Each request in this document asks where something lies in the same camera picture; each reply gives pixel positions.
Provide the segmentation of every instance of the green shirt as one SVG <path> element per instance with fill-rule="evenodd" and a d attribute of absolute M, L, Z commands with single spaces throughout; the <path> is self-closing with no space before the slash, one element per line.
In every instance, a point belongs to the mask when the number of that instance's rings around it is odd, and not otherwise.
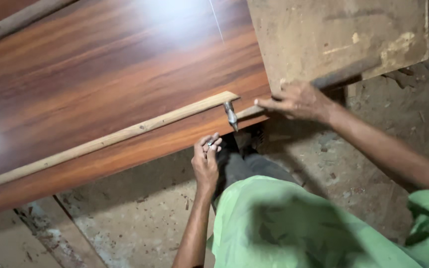
<path fill-rule="evenodd" d="M 429 267 L 429 190 L 409 197 L 415 224 L 401 247 L 301 186 L 254 176 L 217 199 L 208 241 L 224 267 Z"/>

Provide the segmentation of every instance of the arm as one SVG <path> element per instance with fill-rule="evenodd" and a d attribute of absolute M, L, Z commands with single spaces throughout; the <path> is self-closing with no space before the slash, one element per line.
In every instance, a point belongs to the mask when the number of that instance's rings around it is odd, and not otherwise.
<path fill-rule="evenodd" d="M 429 159 L 401 140 L 357 118 L 308 82 L 283 84 L 282 89 L 280 93 L 273 94 L 279 101 L 256 100 L 255 104 L 285 113 L 288 118 L 325 123 L 374 162 L 400 175 L 407 183 L 429 189 Z"/>
<path fill-rule="evenodd" d="M 210 147 L 206 144 L 209 140 L 215 141 Z M 219 143 L 221 138 L 216 133 L 203 137 L 194 145 L 191 163 L 196 176 L 196 195 L 173 268 L 203 267 L 205 263 L 208 214 L 218 180 L 216 152 L 221 149 Z"/>

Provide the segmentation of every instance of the man's left hand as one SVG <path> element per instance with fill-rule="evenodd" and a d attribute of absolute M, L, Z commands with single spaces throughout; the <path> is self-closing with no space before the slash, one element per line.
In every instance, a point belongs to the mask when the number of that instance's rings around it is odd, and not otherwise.
<path fill-rule="evenodd" d="M 191 164 L 196 176 L 197 190 L 203 193 L 212 194 L 216 189 L 219 175 L 216 152 L 221 150 L 220 143 L 219 133 L 215 133 L 201 138 L 194 145 L 194 156 Z"/>

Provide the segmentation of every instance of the hammer head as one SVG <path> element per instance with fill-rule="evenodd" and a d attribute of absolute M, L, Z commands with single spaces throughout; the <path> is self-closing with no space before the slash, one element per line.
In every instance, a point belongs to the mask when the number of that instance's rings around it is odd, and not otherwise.
<path fill-rule="evenodd" d="M 228 122 L 233 127 L 233 129 L 238 131 L 238 117 L 236 116 L 235 110 L 233 109 L 233 104 L 231 101 L 226 101 L 223 103 L 224 111 L 228 115 Z"/>

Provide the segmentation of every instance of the leg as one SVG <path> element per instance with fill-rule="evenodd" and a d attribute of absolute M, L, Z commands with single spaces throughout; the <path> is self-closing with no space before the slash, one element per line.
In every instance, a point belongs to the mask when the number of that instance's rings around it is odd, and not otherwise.
<path fill-rule="evenodd" d="M 299 182 L 295 180 L 287 170 L 278 164 L 267 160 L 262 155 L 259 155 L 255 149 L 248 146 L 247 149 L 245 149 L 245 152 L 245 162 L 254 171 L 254 173 L 256 173 L 256 175 L 268 176 L 299 185 Z"/>
<path fill-rule="evenodd" d="M 243 160 L 239 153 L 238 145 L 232 133 L 222 136 L 223 142 L 220 144 L 221 151 L 216 155 L 218 162 L 219 178 L 213 201 L 231 184 L 254 176 L 255 173 Z"/>

